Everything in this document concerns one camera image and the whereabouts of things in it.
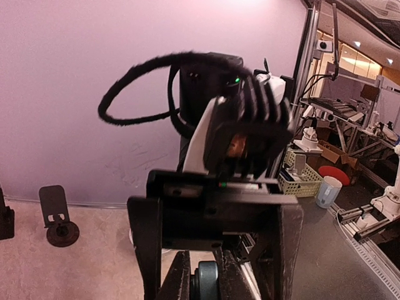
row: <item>red lid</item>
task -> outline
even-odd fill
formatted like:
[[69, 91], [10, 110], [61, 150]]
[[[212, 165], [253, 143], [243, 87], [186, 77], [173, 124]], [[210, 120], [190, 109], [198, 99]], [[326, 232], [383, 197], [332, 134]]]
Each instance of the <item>red lid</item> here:
[[349, 176], [347, 176], [345, 172], [343, 172], [342, 170], [340, 170], [336, 167], [322, 166], [318, 169], [318, 173], [322, 177], [331, 176], [333, 178], [336, 178], [338, 181], [340, 181], [343, 184], [343, 186], [350, 185]]

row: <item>copper component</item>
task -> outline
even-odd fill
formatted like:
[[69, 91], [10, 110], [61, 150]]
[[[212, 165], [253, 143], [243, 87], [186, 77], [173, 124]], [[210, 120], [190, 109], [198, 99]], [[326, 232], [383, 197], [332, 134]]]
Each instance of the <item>copper component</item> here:
[[244, 154], [244, 150], [246, 147], [246, 140], [247, 136], [244, 136], [243, 134], [236, 134], [231, 141], [231, 144], [229, 145], [227, 149], [227, 156], [230, 158], [240, 158]]

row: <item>window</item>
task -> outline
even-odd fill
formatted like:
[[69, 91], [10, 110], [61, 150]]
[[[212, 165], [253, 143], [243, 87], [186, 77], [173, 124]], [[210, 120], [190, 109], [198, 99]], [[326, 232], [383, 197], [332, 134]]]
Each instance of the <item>window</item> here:
[[356, 60], [356, 65], [354, 68], [354, 73], [355, 75], [360, 75], [362, 77], [367, 77], [368, 76], [368, 70], [369, 70], [369, 63], [371, 60], [366, 57], [365, 55], [361, 54], [360, 52], [357, 53], [357, 60]]
[[381, 71], [382, 71], [381, 65], [377, 64], [374, 61], [371, 61], [371, 63], [369, 64], [367, 77], [371, 79], [376, 79], [376, 76], [380, 75]]
[[342, 46], [339, 67], [354, 73], [356, 67], [357, 51], [347, 45]]
[[[332, 36], [322, 31], [317, 31], [317, 39], [322, 39], [324, 41], [333, 40]], [[376, 76], [380, 75], [382, 70], [381, 65], [372, 61], [356, 49], [353, 49], [347, 44], [341, 42], [339, 43], [339, 58], [340, 68], [365, 78], [376, 79]], [[317, 59], [313, 59], [308, 78], [314, 74], [325, 74], [328, 63], [333, 63], [333, 60], [333, 53], [324, 53], [322, 55], [322, 59], [319, 61]], [[314, 86], [311, 91], [311, 95], [313, 97], [320, 96], [324, 81], [325, 79], [320, 80], [316, 86]]]

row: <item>black base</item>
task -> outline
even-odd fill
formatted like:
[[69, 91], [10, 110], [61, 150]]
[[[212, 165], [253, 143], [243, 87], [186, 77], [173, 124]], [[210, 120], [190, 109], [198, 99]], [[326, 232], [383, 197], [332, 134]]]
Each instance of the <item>black base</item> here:
[[5, 212], [0, 216], [0, 241], [3, 239], [12, 239], [15, 236], [15, 212], [9, 206], [6, 206]]
[[244, 233], [257, 236], [250, 253], [240, 255], [240, 260], [250, 262], [261, 298], [290, 299], [303, 210], [294, 196], [279, 194], [276, 179], [257, 181], [263, 186], [260, 190], [239, 190], [229, 187], [230, 183], [255, 182], [232, 178], [226, 183], [202, 174], [152, 170], [147, 197], [129, 198], [127, 210], [144, 300], [195, 300], [190, 297], [194, 293], [189, 251], [176, 255], [161, 284], [163, 247], [212, 251], [220, 299], [252, 299], [233, 256], [242, 252], [235, 245]]
[[55, 247], [68, 247], [78, 240], [79, 228], [73, 222], [53, 226], [47, 230], [46, 237], [49, 243]]

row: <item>glass panel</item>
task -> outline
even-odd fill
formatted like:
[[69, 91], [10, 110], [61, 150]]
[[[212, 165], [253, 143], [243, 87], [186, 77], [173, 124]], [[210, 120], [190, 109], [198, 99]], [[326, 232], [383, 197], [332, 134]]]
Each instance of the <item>glass panel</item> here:
[[339, 67], [353, 73], [356, 60], [357, 51], [344, 44], [342, 46], [342, 53], [340, 55]]
[[[324, 53], [321, 59], [321, 68], [318, 72], [318, 74], [326, 74], [326, 68], [328, 66], [328, 63], [333, 64], [333, 54], [332, 53]], [[312, 96], [313, 97], [319, 97], [321, 95], [321, 89], [323, 86], [325, 79], [322, 79], [318, 81], [318, 83], [314, 86], [312, 89]]]
[[354, 68], [355, 75], [367, 77], [370, 59], [358, 52], [356, 67]]
[[322, 36], [322, 40], [323, 41], [332, 41], [333, 37], [330, 36], [329, 34], [324, 33], [324, 35]]
[[376, 76], [380, 75], [381, 73], [381, 65], [377, 64], [374, 61], [371, 61], [371, 63], [369, 64], [369, 71], [368, 71], [368, 78], [371, 79], [376, 79]]
[[[318, 60], [317, 59], [313, 59], [311, 62], [311, 67], [310, 67], [310, 72], [308, 73], [308, 78], [307, 81], [311, 78], [312, 75], [316, 74], [318, 72]], [[313, 82], [310, 82], [307, 86], [306, 89], [308, 89], [308, 87], [311, 86]], [[311, 91], [309, 91], [306, 95], [304, 95], [305, 98], [308, 98], [310, 96]]]

